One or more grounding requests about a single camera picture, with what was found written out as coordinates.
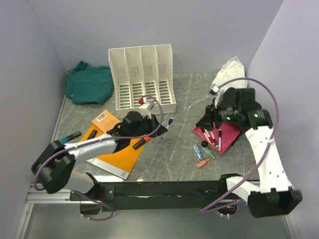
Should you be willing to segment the pink cap highlighter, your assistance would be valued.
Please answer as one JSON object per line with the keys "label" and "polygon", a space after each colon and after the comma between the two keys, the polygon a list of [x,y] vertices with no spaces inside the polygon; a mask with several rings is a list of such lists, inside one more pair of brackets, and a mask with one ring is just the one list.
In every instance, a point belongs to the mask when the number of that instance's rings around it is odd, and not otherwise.
{"label": "pink cap highlighter", "polygon": [[92,130],[91,133],[90,133],[90,135],[89,135],[89,137],[88,137],[88,139],[95,138],[96,134],[97,134],[97,130],[95,130],[95,129]]}

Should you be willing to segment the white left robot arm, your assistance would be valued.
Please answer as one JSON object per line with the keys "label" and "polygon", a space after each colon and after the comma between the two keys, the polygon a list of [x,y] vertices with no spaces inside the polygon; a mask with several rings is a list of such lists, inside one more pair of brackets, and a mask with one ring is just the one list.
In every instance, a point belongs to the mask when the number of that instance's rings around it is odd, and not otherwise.
{"label": "white left robot arm", "polygon": [[99,137],[67,144],[53,141],[31,167],[35,176],[34,183],[42,185],[42,188],[36,187],[36,190],[54,194],[67,188],[82,193],[88,200],[94,200],[102,191],[101,184],[89,172],[79,174],[74,171],[77,163],[121,152],[130,146],[132,139],[154,138],[166,132],[167,128],[155,115],[131,111]]}

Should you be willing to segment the black cap whiteboard marker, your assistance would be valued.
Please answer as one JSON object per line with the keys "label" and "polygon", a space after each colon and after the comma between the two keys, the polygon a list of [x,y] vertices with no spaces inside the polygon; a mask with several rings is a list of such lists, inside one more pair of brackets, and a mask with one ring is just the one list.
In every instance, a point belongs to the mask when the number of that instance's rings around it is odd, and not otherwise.
{"label": "black cap whiteboard marker", "polygon": [[221,148],[222,148],[222,129],[219,129],[218,133],[219,133],[218,148],[219,148],[219,151],[221,152]]}

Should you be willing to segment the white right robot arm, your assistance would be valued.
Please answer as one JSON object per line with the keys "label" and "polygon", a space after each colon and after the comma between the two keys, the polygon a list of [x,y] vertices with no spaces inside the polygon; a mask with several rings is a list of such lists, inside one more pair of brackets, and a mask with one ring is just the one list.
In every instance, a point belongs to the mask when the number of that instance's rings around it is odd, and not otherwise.
{"label": "white right robot arm", "polygon": [[269,112],[255,100],[255,89],[228,88],[216,105],[208,105],[196,124],[203,129],[219,129],[226,123],[238,127],[246,135],[256,161],[259,185],[250,176],[224,174],[219,179],[219,197],[200,213],[215,211],[214,205],[232,195],[247,203],[255,218],[288,215],[303,199],[295,190],[282,166],[274,132],[277,128]]}

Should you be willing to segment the red cap whiteboard marker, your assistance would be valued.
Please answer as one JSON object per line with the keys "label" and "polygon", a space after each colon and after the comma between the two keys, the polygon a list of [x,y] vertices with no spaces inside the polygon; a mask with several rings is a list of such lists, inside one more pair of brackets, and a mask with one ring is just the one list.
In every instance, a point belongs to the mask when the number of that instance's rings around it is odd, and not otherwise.
{"label": "red cap whiteboard marker", "polygon": [[210,135],[210,137],[211,137],[211,142],[212,142],[215,146],[218,146],[218,142],[217,142],[217,140],[216,140],[216,138],[215,138],[215,136],[214,136],[214,133],[213,133],[212,131],[209,131],[208,133],[209,133],[209,135]]}

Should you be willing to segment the black drawer organizer box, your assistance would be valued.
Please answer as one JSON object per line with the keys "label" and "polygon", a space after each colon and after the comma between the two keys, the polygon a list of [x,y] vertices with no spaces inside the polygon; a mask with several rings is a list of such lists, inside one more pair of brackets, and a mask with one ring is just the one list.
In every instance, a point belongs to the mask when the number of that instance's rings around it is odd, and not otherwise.
{"label": "black drawer organizer box", "polygon": [[242,113],[247,113],[253,110],[261,109],[261,105],[255,99],[255,89],[253,88],[228,88],[222,99],[222,104],[225,107],[238,110]]}

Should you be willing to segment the blue cap highlighter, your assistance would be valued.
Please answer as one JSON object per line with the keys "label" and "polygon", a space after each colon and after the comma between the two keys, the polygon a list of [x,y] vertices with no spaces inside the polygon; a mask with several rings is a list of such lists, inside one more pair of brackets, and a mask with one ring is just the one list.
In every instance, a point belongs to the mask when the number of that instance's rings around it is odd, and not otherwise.
{"label": "blue cap highlighter", "polygon": [[62,139],[60,139],[60,142],[61,142],[62,144],[65,144],[65,143],[67,143],[67,142],[69,142],[69,141],[71,141],[71,140],[74,140],[74,139],[78,138],[78,137],[81,136],[81,135],[82,135],[82,133],[81,133],[80,131],[78,131],[78,132],[76,132],[76,133],[73,133],[73,134],[71,134],[71,135],[68,135],[68,136],[66,136],[66,137],[64,137],[64,138],[62,138]]}

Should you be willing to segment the blue cap whiteboard marker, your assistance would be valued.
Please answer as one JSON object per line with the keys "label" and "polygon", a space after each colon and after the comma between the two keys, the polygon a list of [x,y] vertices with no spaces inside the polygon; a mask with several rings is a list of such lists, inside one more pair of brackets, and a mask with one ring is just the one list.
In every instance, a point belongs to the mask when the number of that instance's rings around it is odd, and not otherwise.
{"label": "blue cap whiteboard marker", "polygon": [[168,123],[167,123],[167,127],[166,127],[167,130],[169,129],[169,127],[172,124],[172,122],[173,122],[173,118],[170,118],[168,120]]}

